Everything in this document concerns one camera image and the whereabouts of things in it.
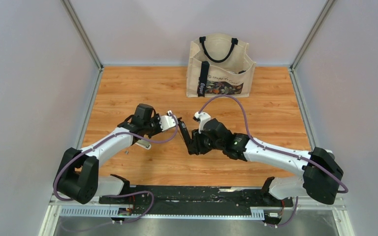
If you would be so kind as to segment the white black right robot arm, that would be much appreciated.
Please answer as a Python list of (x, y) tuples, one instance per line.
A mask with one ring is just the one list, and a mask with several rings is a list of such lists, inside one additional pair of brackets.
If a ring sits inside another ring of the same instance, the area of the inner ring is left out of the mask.
[(259, 162), (293, 174), (291, 177), (269, 177), (262, 187), (261, 199), (268, 206), (288, 197), (309, 196), (317, 202), (332, 205), (340, 190), (343, 170), (330, 150), (315, 147), (312, 151), (294, 150), (251, 139), (247, 134), (233, 133), (217, 119), (205, 123), (203, 130), (180, 130), (189, 154), (207, 154), (219, 150), (233, 160)]

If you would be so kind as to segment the black stapler base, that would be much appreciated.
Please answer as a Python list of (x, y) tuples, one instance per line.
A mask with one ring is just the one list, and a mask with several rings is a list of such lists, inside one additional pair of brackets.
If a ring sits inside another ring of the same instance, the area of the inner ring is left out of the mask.
[(177, 120), (178, 120), (178, 127), (183, 137), (183, 140), (185, 142), (185, 145), (188, 149), (188, 153), (189, 155), (193, 155), (194, 147), (192, 144), (193, 143), (192, 137), (190, 136), (190, 133), (186, 127), (186, 124), (182, 121), (182, 118), (178, 118)]

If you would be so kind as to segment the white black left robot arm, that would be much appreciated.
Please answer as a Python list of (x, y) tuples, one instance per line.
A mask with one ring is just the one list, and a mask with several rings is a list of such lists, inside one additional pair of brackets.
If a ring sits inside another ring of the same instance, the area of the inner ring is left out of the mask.
[(139, 104), (134, 114), (96, 143), (68, 148), (62, 157), (53, 183), (55, 197), (61, 201), (88, 203), (93, 197), (109, 196), (119, 204), (129, 201), (131, 191), (126, 180), (117, 175), (101, 177), (99, 169), (118, 152), (138, 143), (151, 147), (149, 138), (165, 130), (164, 117), (147, 104)]

